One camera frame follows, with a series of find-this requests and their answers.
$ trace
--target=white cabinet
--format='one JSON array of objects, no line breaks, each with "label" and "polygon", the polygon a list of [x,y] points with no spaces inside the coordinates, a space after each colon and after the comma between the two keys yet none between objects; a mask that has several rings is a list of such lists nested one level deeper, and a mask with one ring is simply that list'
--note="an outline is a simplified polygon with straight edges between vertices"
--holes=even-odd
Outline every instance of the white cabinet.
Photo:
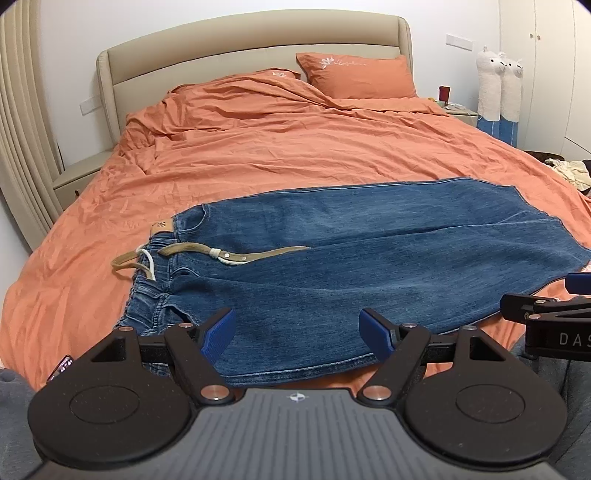
[{"label": "white cabinet", "polygon": [[573,6],[574,85],[566,138],[580,148],[591,151],[591,13],[579,2]]},{"label": "white cabinet", "polygon": [[518,146],[560,154],[573,95],[573,1],[499,0],[499,7],[501,50],[525,68]]},{"label": "white cabinet", "polygon": [[566,160],[591,160],[591,153],[581,148],[568,138],[564,139],[562,152],[560,153]]},{"label": "white cabinet", "polygon": [[499,0],[501,51],[514,60],[523,59],[523,91],[517,147],[524,150],[525,133],[530,118],[535,69],[534,0]]}]

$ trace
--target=metal screw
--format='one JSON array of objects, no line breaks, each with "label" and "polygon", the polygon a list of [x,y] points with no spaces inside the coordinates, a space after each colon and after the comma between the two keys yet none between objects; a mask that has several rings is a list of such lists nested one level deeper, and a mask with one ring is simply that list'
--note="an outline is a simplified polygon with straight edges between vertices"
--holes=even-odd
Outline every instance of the metal screw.
[{"label": "metal screw", "polygon": [[208,400],[219,401],[223,400],[230,394],[227,387],[223,385],[208,385],[201,389],[201,396]]},{"label": "metal screw", "polygon": [[370,385],[363,389],[363,396],[370,400],[387,400],[392,396],[392,391],[383,385]]}]

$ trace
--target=blue gripper pad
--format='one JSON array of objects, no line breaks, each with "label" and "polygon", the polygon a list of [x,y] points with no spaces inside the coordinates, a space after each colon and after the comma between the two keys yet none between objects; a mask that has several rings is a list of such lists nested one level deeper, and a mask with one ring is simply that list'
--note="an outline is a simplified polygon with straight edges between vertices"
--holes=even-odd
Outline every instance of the blue gripper pad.
[{"label": "blue gripper pad", "polygon": [[591,273],[569,273],[564,279],[564,286],[574,295],[591,295]]},{"label": "blue gripper pad", "polygon": [[359,334],[380,362],[394,351],[390,330],[379,323],[366,310],[359,312]]},{"label": "blue gripper pad", "polygon": [[222,356],[236,333],[236,314],[230,310],[203,333],[201,353],[212,365]]}]

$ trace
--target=pillow embroidery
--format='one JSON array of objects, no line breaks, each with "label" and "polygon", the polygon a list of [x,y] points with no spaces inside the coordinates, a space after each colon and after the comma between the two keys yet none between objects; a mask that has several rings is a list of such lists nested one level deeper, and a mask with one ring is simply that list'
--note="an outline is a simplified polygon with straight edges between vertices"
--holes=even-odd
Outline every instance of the pillow embroidery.
[{"label": "pillow embroidery", "polygon": [[365,65],[365,66],[367,66],[366,63],[358,63],[356,61],[342,61],[341,59],[335,60],[333,57],[320,60],[320,64],[322,65],[323,70],[328,65],[333,65],[333,64],[334,65],[344,65],[344,66],[349,66],[349,65]]}]

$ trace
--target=upholstered headboard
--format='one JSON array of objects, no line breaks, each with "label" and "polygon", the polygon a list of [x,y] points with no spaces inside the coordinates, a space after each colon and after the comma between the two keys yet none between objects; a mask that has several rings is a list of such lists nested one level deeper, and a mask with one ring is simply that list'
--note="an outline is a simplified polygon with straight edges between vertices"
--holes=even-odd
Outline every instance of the upholstered headboard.
[{"label": "upholstered headboard", "polygon": [[136,38],[97,59],[100,94],[113,142],[128,113],[159,102],[177,85],[271,67],[300,71],[296,52],[372,58],[406,55],[410,29],[393,15],[346,10],[275,10],[212,18]]}]

